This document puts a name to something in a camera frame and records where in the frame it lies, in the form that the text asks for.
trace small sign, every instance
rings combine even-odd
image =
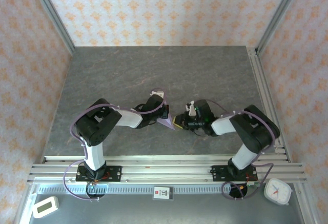
[[[154,187],[153,199],[173,200],[173,187]]]

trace gray metal floor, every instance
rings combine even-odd
[[[99,98],[135,107],[155,87],[167,91],[172,116],[191,100],[208,98],[228,110],[262,107],[246,47],[76,48],[45,155],[82,155],[69,134],[75,116]],[[211,105],[219,116],[223,111]],[[116,127],[104,142],[105,155],[234,154],[237,134],[198,137],[160,124],[143,129]]]
[[[106,195],[99,202],[78,200],[68,194],[55,195],[59,209],[31,224],[302,224],[297,198],[278,206],[263,195],[263,188],[244,201],[225,199],[221,194],[174,195],[173,201],[153,200],[152,195]],[[36,202],[50,197],[39,194]]]

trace white clock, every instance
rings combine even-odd
[[[278,205],[288,205],[291,194],[292,188],[280,179],[272,178],[265,185],[265,197]]]

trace wall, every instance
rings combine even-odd
[[[0,0],[0,8],[0,223],[12,223],[71,56],[39,0]]]
[[[294,0],[261,56],[293,160],[328,223],[328,0]]]
[[[256,47],[281,0],[52,0],[77,46]]]

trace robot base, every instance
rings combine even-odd
[[[106,166],[104,176],[99,180],[102,182],[120,182],[122,175],[122,166]],[[84,165],[78,166],[75,181],[94,181],[90,177],[88,170]]]
[[[226,165],[213,165],[210,173],[213,176],[213,181],[258,181],[256,168],[249,165],[241,173],[231,175]]]

